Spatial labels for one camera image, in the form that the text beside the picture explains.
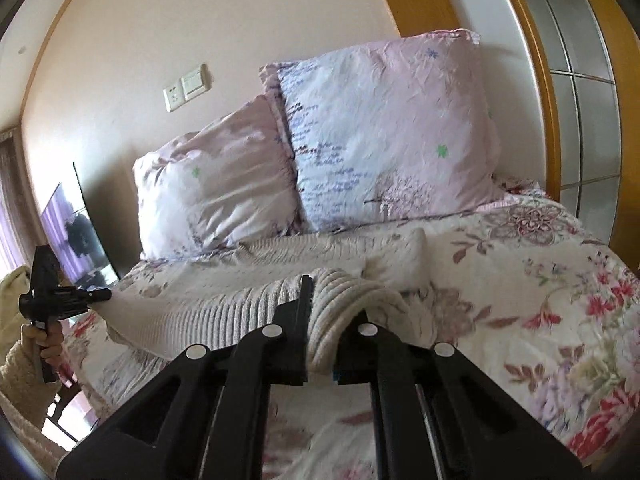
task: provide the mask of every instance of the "pillowcase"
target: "pillowcase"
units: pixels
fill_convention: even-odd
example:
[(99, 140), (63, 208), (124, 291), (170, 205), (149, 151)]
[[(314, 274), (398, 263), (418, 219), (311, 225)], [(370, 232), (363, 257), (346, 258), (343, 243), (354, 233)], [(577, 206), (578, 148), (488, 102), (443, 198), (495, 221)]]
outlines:
[(142, 258), (195, 256), (288, 234), (295, 177), (264, 95), (136, 161)]
[(263, 67), (309, 231), (500, 200), (479, 36), (437, 31)]

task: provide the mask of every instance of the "brown curtain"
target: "brown curtain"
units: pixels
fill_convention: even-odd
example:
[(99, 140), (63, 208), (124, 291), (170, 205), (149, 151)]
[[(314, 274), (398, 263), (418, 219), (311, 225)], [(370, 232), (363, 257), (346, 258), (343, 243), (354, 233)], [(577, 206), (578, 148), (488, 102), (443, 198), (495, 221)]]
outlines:
[(15, 130), (0, 135), (0, 201), (8, 220), (3, 237), (9, 238), (17, 246), (23, 262), (31, 265), (33, 253), (38, 243), (38, 231), (31, 217), (28, 200), (31, 193), (20, 177)]

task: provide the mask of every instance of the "frosted glass panel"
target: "frosted glass panel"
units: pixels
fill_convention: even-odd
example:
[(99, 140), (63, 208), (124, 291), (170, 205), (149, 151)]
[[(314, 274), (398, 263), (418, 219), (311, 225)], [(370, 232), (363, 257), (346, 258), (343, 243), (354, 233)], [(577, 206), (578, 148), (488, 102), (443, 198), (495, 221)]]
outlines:
[(551, 70), (563, 70), (566, 72), (569, 70), (569, 65), (566, 62), (560, 34), (558, 33), (558, 28), (556, 27), (556, 22), (551, 14), (548, 3), (546, 0), (526, 1), (533, 15), (533, 20), (536, 22), (542, 44), (545, 47), (549, 68)]
[(549, 3), (574, 72), (612, 80), (600, 29), (587, 0), (549, 0)]
[(580, 128), (571, 76), (552, 75), (560, 119), (562, 184), (580, 182)]
[(620, 173), (620, 115), (615, 86), (575, 78), (582, 122), (582, 179)]
[(560, 192), (560, 203), (569, 210), (569, 213), (576, 216), (578, 211), (578, 190), (577, 187), (563, 189)]
[(618, 178), (582, 186), (580, 220), (599, 240), (609, 243), (618, 206)]

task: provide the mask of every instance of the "large pillow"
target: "large pillow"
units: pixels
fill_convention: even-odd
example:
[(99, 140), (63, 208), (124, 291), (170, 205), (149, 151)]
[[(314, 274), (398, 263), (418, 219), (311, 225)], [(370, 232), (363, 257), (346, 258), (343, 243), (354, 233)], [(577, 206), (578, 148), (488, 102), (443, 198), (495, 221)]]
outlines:
[(143, 258), (288, 234), (295, 177), (264, 95), (136, 161)]
[(293, 148), (309, 231), (442, 216), (499, 200), (479, 36), (353, 46), (260, 71)]

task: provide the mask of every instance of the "ceiling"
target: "ceiling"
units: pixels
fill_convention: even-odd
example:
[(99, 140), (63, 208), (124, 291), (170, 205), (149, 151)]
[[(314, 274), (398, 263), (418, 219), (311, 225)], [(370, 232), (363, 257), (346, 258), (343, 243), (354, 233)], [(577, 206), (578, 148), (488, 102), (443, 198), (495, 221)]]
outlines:
[(0, 40), (0, 132), (16, 126), (40, 47), (65, 0), (25, 0)]

